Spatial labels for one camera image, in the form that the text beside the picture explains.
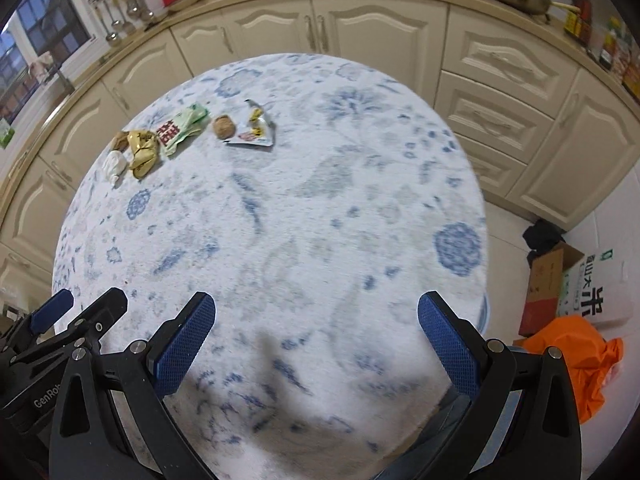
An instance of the metal screw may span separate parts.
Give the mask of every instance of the metal screw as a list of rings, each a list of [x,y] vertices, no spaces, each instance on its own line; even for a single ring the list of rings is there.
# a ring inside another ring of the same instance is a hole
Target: metal screw
[[[493,352],[494,354],[499,354],[504,350],[504,345],[502,344],[502,341],[498,341],[497,339],[489,339],[486,345],[489,348],[489,350],[491,350],[491,352]]]
[[[557,346],[550,346],[547,351],[553,359],[559,359],[562,357],[562,351]]]
[[[134,341],[129,346],[129,350],[131,350],[133,354],[139,354],[140,352],[144,351],[145,348],[146,348],[146,341],[142,341],[142,339],[138,339],[137,341]]]
[[[76,348],[73,352],[71,352],[71,358],[74,361],[79,361],[86,355],[86,350],[84,348]]]

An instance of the blue gripper pad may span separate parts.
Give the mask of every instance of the blue gripper pad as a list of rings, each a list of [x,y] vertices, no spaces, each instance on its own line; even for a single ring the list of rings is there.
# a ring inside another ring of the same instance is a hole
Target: blue gripper pad
[[[193,363],[204,339],[216,320],[216,304],[209,294],[196,292],[189,303],[174,320],[162,324],[156,335],[168,338],[162,344],[154,335],[150,344],[152,349],[147,357],[155,378],[154,390],[162,398],[174,394],[182,382],[187,370]],[[161,333],[167,326],[171,333]]]
[[[29,329],[33,335],[44,334],[74,306],[74,296],[66,288],[57,291],[46,303],[31,314]]]
[[[428,294],[423,294],[418,302],[418,322],[453,385],[461,394],[474,399],[480,391],[478,362]]]

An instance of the kitchen cabinet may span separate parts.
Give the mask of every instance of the kitchen cabinet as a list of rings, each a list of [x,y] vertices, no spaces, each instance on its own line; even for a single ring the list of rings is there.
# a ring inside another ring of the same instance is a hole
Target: kitchen cabinet
[[[50,298],[51,279],[50,272],[0,244],[0,288],[18,295],[28,312],[38,309]]]
[[[484,144],[456,135],[482,189],[504,197],[526,166]]]
[[[75,191],[37,156],[29,166],[0,228],[0,242],[47,272]]]
[[[502,92],[442,72],[434,107],[457,134],[529,162],[553,121]]]
[[[94,160],[127,122],[104,84],[97,82],[55,127],[39,155],[77,189]]]
[[[311,0],[254,0],[222,10],[241,59],[318,52]]]
[[[435,101],[447,4],[433,0],[312,0],[324,54],[380,70]]]
[[[617,186],[639,156],[640,123],[582,69],[559,119],[507,199],[571,229]]]
[[[451,6],[442,69],[505,92],[555,118],[578,65],[513,25]]]
[[[185,20],[171,30],[193,75],[240,59],[219,11]]]
[[[164,30],[119,62],[102,81],[127,117],[133,118],[191,77],[171,31]]]

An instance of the round table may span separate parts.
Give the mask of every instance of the round table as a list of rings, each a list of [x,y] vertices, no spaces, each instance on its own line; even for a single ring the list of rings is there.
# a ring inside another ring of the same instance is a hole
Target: round table
[[[478,325],[482,195],[422,99],[335,57],[279,54],[210,70],[125,129],[153,128],[193,102],[212,118],[242,119],[247,98],[276,123],[271,150],[223,144],[209,125],[115,189],[102,175],[107,150],[95,161],[56,251],[52,290],[76,299],[56,328],[117,286],[129,309],[102,352],[121,351],[207,292],[215,326],[164,402],[212,471],[365,479],[449,385],[418,325],[418,298],[437,290]]]

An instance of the window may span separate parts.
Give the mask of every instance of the window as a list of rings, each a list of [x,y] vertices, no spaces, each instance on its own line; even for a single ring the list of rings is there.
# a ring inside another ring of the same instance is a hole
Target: window
[[[88,40],[71,0],[22,0],[8,30],[0,35],[1,116],[11,123],[38,88],[28,73],[34,52],[40,56],[49,51],[62,65]]]

